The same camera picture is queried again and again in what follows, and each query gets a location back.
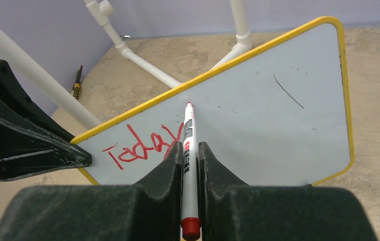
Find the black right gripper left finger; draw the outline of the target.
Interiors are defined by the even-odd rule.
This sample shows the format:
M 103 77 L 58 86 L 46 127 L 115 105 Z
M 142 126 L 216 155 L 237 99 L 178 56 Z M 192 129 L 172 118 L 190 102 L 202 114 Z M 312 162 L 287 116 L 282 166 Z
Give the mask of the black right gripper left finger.
M 132 185 L 31 186 L 0 220 L 0 240 L 178 240 L 182 144 Z

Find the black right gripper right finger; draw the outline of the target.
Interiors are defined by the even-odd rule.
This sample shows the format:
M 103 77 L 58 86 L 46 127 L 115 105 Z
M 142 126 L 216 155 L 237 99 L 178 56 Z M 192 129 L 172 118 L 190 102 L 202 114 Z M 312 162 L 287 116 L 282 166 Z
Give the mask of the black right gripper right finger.
M 199 144 L 204 240 L 377 240 L 343 188 L 250 186 Z

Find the red whiteboard marker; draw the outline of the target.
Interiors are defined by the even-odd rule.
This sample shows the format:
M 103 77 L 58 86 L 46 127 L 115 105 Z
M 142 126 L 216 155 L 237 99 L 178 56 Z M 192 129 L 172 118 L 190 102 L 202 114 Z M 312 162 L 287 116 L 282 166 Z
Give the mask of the red whiteboard marker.
M 199 240 L 201 237 L 201 220 L 198 207 L 198 175 L 197 175 L 198 143 L 194 108 L 187 103 L 184 116 L 183 137 L 183 172 L 181 222 L 184 240 Z

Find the yellow-framed whiteboard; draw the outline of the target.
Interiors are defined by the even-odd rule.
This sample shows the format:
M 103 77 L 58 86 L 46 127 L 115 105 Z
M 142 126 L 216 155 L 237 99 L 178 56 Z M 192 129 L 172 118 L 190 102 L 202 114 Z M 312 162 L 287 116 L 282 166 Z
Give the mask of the yellow-framed whiteboard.
M 354 145 L 339 19 L 297 27 L 75 137 L 93 184 L 133 184 L 183 139 L 187 103 L 197 141 L 250 185 L 319 184 L 351 168 Z

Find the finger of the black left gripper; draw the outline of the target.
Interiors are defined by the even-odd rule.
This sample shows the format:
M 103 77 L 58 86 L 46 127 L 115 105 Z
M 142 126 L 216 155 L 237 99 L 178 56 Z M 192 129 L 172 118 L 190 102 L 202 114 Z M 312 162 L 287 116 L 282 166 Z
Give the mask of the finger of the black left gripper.
M 8 62 L 0 59 L 0 99 L 15 113 L 66 141 L 74 136 L 40 109 L 22 88 Z
M 21 117 L 0 99 L 0 182 L 91 164 L 87 151 Z

